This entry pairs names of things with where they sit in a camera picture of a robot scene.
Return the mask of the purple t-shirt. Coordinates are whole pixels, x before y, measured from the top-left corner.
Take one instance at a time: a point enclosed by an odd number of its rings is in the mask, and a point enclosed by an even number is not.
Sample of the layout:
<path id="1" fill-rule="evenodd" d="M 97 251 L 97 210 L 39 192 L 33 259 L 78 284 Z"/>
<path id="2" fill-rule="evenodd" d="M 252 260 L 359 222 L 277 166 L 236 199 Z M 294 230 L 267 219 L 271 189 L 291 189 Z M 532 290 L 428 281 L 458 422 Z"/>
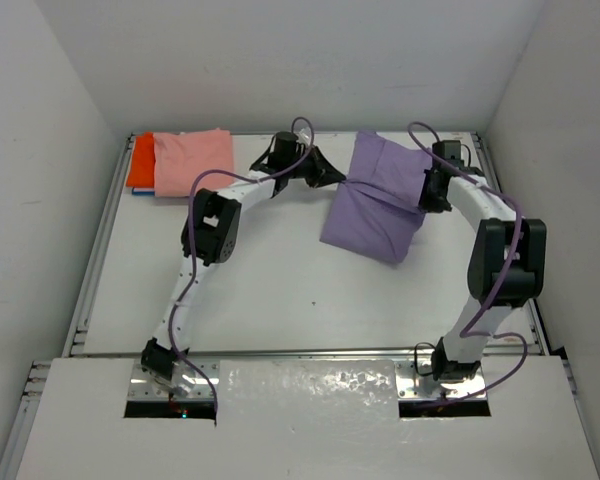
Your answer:
<path id="1" fill-rule="evenodd" d="M 424 222 L 419 207 L 431 158 L 375 132 L 356 134 L 349 172 L 340 183 L 320 241 L 387 264 L 408 254 Z"/>

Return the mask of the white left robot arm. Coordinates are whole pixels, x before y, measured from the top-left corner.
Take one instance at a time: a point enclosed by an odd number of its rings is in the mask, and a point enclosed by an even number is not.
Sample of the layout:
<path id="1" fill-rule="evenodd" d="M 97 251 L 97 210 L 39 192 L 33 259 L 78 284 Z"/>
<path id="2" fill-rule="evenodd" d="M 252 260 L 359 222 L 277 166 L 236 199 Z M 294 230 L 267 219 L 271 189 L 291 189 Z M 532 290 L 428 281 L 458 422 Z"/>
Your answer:
<path id="1" fill-rule="evenodd" d="M 188 352 L 190 314 L 205 278 L 228 261 L 237 245 L 241 215 L 281 193 L 291 180 L 311 188 L 339 184 L 346 176 L 312 143 L 313 138 L 278 132 L 251 164 L 246 175 L 231 174 L 231 185 L 220 190 L 203 188 L 220 169 L 206 171 L 194 181 L 188 215 L 181 233 L 183 261 L 163 319 L 141 355 L 142 370 L 167 386 L 176 380 L 176 368 Z"/>

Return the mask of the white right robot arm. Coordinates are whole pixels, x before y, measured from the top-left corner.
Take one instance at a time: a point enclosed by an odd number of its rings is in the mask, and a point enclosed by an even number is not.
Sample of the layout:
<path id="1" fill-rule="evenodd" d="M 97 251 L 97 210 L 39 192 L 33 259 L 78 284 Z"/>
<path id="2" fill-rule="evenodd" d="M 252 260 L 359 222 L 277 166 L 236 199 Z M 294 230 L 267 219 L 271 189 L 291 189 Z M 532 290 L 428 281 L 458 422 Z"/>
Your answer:
<path id="1" fill-rule="evenodd" d="M 546 224 L 524 217 L 491 189 L 479 169 L 465 165 L 462 150 L 458 140 L 433 143 L 419 200 L 426 213 L 459 210 L 475 232 L 467 303 L 431 355 L 431 376 L 442 383 L 474 377 L 489 340 L 505 336 L 500 325 L 544 285 Z"/>

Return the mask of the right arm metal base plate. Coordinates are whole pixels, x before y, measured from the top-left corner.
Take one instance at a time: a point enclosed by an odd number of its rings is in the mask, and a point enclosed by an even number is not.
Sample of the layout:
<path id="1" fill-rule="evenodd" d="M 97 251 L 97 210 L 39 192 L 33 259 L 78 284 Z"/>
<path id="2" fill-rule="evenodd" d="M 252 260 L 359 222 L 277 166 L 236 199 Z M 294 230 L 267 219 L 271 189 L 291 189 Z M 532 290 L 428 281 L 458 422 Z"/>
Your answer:
<path id="1" fill-rule="evenodd" d="M 431 376 L 419 375 L 411 359 L 395 363 L 395 385 L 400 402 L 451 401 L 475 392 L 478 392 L 478 399 L 486 397 L 483 392 L 486 383 L 481 371 L 471 379 L 441 382 Z"/>

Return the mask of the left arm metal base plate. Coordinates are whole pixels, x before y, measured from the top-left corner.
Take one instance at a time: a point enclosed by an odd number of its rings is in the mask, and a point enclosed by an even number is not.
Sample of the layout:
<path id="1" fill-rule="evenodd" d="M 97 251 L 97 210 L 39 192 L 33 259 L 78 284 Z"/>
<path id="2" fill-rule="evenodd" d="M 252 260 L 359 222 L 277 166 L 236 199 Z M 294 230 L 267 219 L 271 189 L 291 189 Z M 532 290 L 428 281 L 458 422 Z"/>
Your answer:
<path id="1" fill-rule="evenodd" d="M 177 364 L 172 378 L 168 380 L 140 364 L 135 364 L 128 384 L 127 400 L 213 401 L 212 388 L 219 384 L 219 366 L 213 365 L 210 370 L 203 370 L 203 373 L 208 380 L 189 367 Z"/>

